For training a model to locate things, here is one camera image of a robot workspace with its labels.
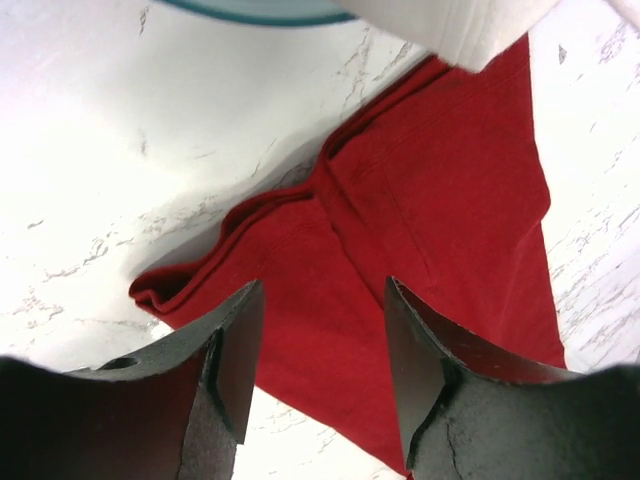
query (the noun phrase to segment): marble countertop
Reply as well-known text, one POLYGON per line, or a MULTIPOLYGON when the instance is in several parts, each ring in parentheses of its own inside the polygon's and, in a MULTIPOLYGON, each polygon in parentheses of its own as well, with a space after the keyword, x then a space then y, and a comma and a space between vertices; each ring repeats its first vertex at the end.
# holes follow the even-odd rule
MULTIPOLYGON (((143 0, 6 1, 0 30, 0 353, 57 370, 165 335, 131 280, 304 178, 327 133, 425 54, 360 21, 250 28, 143 0)), ((635 362, 640 33, 603 1, 564 0, 530 35, 567 361, 635 362)), ((256 390, 234 478, 399 477, 256 390)))

